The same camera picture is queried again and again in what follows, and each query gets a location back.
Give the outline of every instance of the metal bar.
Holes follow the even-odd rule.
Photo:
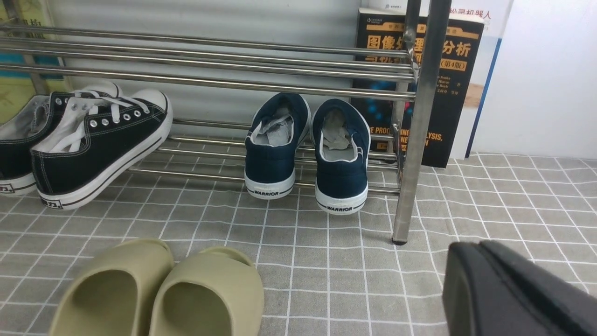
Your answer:
[[[212,157],[212,158],[221,158],[221,159],[228,159],[228,160],[239,160],[244,161],[245,155],[244,154],[230,154],[230,153],[218,153],[218,152],[199,152],[199,151],[189,151],[187,149],[177,149],[177,148],[158,148],[155,150],[156,152],[165,153],[165,154],[173,154],[173,155],[188,155],[188,156],[197,156],[197,157]],[[294,162],[297,164],[305,164],[307,166],[315,166],[317,165],[317,161],[312,158],[295,158]],[[396,170],[398,169],[397,166],[393,166],[390,164],[382,165],[382,164],[374,164],[370,163],[367,165],[369,169],[373,170]]]
[[[228,123],[227,121],[206,121],[206,120],[195,120],[195,119],[180,119],[174,118],[174,124],[177,125],[187,125],[187,126],[201,126],[201,127],[215,127],[219,129],[235,129],[235,130],[249,130],[251,125],[249,124],[241,124],[241,123]],[[383,134],[372,134],[372,140],[381,140],[381,141],[394,141],[394,138],[391,135],[383,135]]]
[[[205,139],[205,138],[193,138],[193,137],[185,137],[185,136],[169,136],[168,140],[175,141],[175,142],[184,142],[184,143],[195,143],[197,145],[216,145],[216,146],[226,146],[226,147],[245,147],[245,143],[241,140],[222,140],[222,139]],[[315,153],[315,148],[311,144],[303,144],[298,148],[298,152],[302,153]],[[396,157],[392,153],[383,153],[383,152],[370,152],[369,158],[377,159],[377,160],[395,160]]]
[[[2,4],[4,5],[4,10],[6,11],[6,15],[9,20],[21,22],[21,11],[19,6],[19,0],[2,0]],[[25,36],[22,32],[14,32],[14,36]],[[25,64],[34,65],[35,59],[30,54],[23,54],[23,60]],[[33,84],[33,89],[35,90],[36,94],[43,94],[47,95],[49,92],[48,87],[45,84],[45,81],[41,78],[40,74],[29,74],[31,78],[31,83]]]
[[[251,125],[241,123],[229,123],[227,121],[206,121],[195,119],[174,118],[174,124],[187,126],[215,127],[218,129],[249,130]]]
[[[418,16],[420,12],[421,0],[408,0],[407,12],[404,18],[404,33],[402,35],[402,45],[408,53],[408,59],[412,62],[415,62],[414,41],[417,38]]]
[[[160,35],[133,32],[115,32],[109,30],[91,30],[91,29],[69,29],[52,28],[39,26],[21,26],[21,25],[2,25],[0,30],[5,32],[39,32],[55,35],[87,36],[100,38],[128,38],[145,41],[191,43],[203,45],[218,45],[221,47],[268,49],[280,51],[301,51],[304,53],[327,53],[327,54],[347,54],[347,55],[375,55],[390,57],[407,57],[408,54],[401,50],[367,50],[359,48],[337,48],[337,47],[314,47],[306,45],[281,44],[281,43],[263,43],[251,41],[238,41],[233,39],[213,39],[200,38],[181,35]]]
[[[47,55],[58,57],[71,57],[78,59],[102,59],[115,61],[129,61],[129,62],[149,62],[180,66],[196,66],[208,69],[223,69],[223,70],[238,70],[238,71],[254,71],[266,72],[271,74],[286,74],[286,75],[311,75],[323,77],[342,77],[342,78],[362,78],[370,80],[383,81],[408,81],[413,82],[414,76],[408,74],[390,74],[381,72],[364,72],[364,71],[342,71],[342,70],[323,70],[323,69],[304,69],[304,68],[288,68],[283,66],[271,65],[252,65],[241,63],[226,63],[213,62],[196,59],[188,59],[182,57],[158,57],[158,56],[142,56],[133,54],[116,54],[116,53],[100,53],[100,52],[81,52],[69,50],[43,50],[40,48],[22,48],[22,47],[4,47],[0,45],[0,50],[7,53],[24,53],[35,55]]]
[[[408,71],[413,69],[408,64],[396,63],[374,63],[374,62],[357,62],[357,61],[331,61],[331,60],[313,60],[313,59],[295,59],[291,57],[278,56],[263,56],[256,54],[233,54],[221,53],[213,51],[199,51],[191,49],[167,49],[148,46],[137,45],[122,45],[122,44],[95,44],[83,42],[63,42],[44,39],[29,39],[29,38],[6,38],[0,37],[0,42],[10,44],[26,44],[31,47],[48,47],[58,49],[71,50],[111,50],[124,51],[146,54],[173,54],[189,57],[200,57],[206,59],[220,59],[220,60],[234,60],[239,62],[261,62],[261,63],[276,63],[281,65],[297,65],[297,66],[318,66],[323,68],[354,68],[354,69],[375,69],[378,71]]]
[[[401,195],[398,198],[396,218],[392,233],[394,244],[403,245],[408,240],[411,216],[417,192],[418,175],[425,149],[427,128],[431,118],[431,107],[438,83],[439,65],[450,16],[451,0],[431,0],[427,33],[425,36],[421,74],[417,84],[417,102],[411,119],[408,137],[407,157],[402,173]]]
[[[368,97],[373,99],[395,100],[406,99],[414,100],[415,94],[412,92],[395,93],[391,91],[379,91],[369,89],[354,88],[325,88],[325,87],[305,87],[300,85],[272,84],[255,81],[232,81],[217,80],[201,77],[178,77],[170,75],[150,74],[147,72],[118,72],[108,70],[94,70],[87,68],[70,68],[58,66],[23,66],[10,63],[0,63],[0,70],[19,71],[19,72],[37,72],[43,74],[60,74],[69,76],[88,76],[98,78],[112,78],[119,80],[149,81],[171,84],[187,84],[207,87],[236,88],[240,90],[260,90],[271,92],[292,92],[301,94],[318,94],[323,96],[336,97]]]
[[[175,172],[173,170],[144,169],[144,168],[138,168],[138,167],[129,168],[127,171],[130,173],[133,173],[133,174],[148,174],[148,175],[157,175],[157,176],[169,176],[169,177],[173,177],[173,178],[204,179],[204,180],[218,181],[218,182],[245,183],[244,178],[237,178],[234,176]],[[300,187],[300,188],[310,188],[310,189],[315,188],[315,183],[309,182],[309,181],[296,180],[294,182],[294,185],[297,187]],[[398,195],[400,195],[400,188],[386,188],[386,187],[369,186],[369,193],[376,194],[376,195],[398,196]]]

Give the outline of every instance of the navy blue sneaker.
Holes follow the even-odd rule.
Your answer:
[[[333,215],[349,215],[363,207],[369,190],[367,161],[371,129],[351,104],[340,99],[323,103],[311,124],[317,177],[315,198]]]
[[[245,185],[254,197],[273,200],[294,186],[294,154],[309,132],[311,111],[299,94],[278,93],[253,116],[245,147]]]

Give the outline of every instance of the book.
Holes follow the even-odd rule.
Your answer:
[[[421,0],[420,15],[427,15],[429,2],[430,0]],[[450,157],[465,158],[470,154],[513,2],[514,0],[452,0],[451,13],[482,18],[485,22],[485,31],[477,52],[475,68],[460,114]],[[407,0],[365,0],[365,4],[373,9],[405,11]]]
[[[404,12],[360,8],[356,47],[402,49],[404,20]],[[426,22],[427,17],[421,16],[417,26],[414,55],[419,65],[421,65],[424,48]],[[450,14],[431,121],[423,154],[423,164],[426,166],[445,167],[448,163],[483,31],[484,21],[482,18],[463,14]],[[383,56],[356,56],[356,60],[383,63],[401,61],[401,59]],[[396,83],[353,80],[353,87],[395,90]],[[353,98],[350,102],[365,117],[371,127],[372,134],[390,134],[393,101]],[[407,102],[404,106],[400,134],[402,152],[405,152],[408,148],[410,119],[413,110],[414,103]],[[387,146],[388,143],[385,141],[373,141],[371,150],[387,151]]]

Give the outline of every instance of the sneaker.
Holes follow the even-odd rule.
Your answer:
[[[118,97],[120,87],[103,82],[73,92],[34,96],[23,109],[0,126],[0,195],[19,196],[35,190],[31,147],[58,125],[71,97]]]
[[[245,185],[254,197],[273,200],[294,186],[294,154],[309,131],[311,111],[299,94],[278,93],[253,116],[245,139]]]
[[[170,100],[157,90],[132,98],[71,98],[64,118],[31,149],[44,205],[76,209],[157,149],[172,127]]]
[[[323,103],[311,125],[317,177],[315,198],[333,215],[349,215],[367,199],[367,161],[370,128],[351,104],[339,99]]]

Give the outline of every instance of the poster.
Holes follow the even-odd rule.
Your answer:
[[[51,20],[46,11],[45,1],[40,0],[15,0],[19,1],[21,9],[20,22],[23,25],[51,26]],[[8,19],[4,6],[0,4],[0,20]],[[27,34],[31,38],[51,38],[44,34]],[[56,57],[36,56],[35,61],[44,65],[59,65]],[[0,52],[2,63],[24,63],[23,57],[18,54]],[[49,91],[65,91],[65,82],[62,76],[42,76]],[[29,99],[35,94],[29,74],[24,72],[0,71],[0,124],[6,123],[18,113]]]

